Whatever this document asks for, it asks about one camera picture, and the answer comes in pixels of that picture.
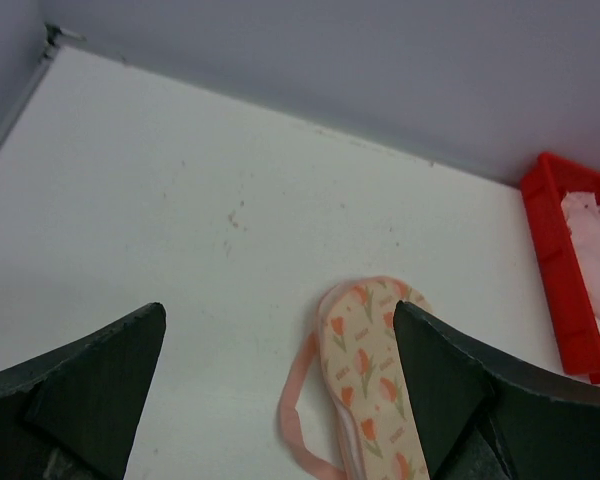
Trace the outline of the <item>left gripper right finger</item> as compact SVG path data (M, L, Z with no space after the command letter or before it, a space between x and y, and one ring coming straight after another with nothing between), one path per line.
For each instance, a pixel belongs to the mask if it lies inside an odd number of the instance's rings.
M522 361L413 303L394 330L433 479L600 479L600 387Z

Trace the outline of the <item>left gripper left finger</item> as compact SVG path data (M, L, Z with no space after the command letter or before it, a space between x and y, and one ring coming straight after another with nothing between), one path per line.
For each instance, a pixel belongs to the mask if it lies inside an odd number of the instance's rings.
M0 371L0 479L123 478L165 331L149 303Z

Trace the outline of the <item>floral mesh laundry bag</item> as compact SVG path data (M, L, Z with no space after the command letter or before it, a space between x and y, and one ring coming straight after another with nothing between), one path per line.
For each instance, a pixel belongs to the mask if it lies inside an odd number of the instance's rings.
M316 479L430 476L393 325L401 301L432 310L418 290L387 276L340 283L318 304L278 408L283 440L297 464ZM314 363L336 414L340 467L312 453L304 441L297 403Z

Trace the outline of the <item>pink bra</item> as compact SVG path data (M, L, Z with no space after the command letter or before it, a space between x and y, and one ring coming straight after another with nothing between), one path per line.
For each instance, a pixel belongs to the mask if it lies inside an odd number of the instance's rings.
M570 192L561 209L593 312L600 320L600 205L593 192Z

